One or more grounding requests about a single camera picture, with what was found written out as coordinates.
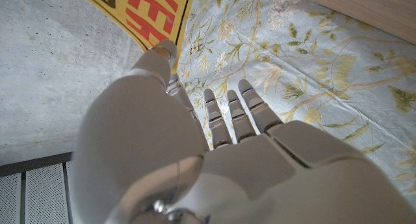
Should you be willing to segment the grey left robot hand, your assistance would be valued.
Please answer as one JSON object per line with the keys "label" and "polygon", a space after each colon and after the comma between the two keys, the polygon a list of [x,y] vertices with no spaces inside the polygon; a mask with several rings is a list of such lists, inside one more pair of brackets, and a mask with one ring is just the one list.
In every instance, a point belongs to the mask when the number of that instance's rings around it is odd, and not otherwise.
{"label": "grey left robot hand", "polygon": [[283,123],[250,83],[227,93],[229,132],[204,92],[212,142],[171,70],[165,40],[92,103],[72,156],[74,223],[414,223],[363,153]]}

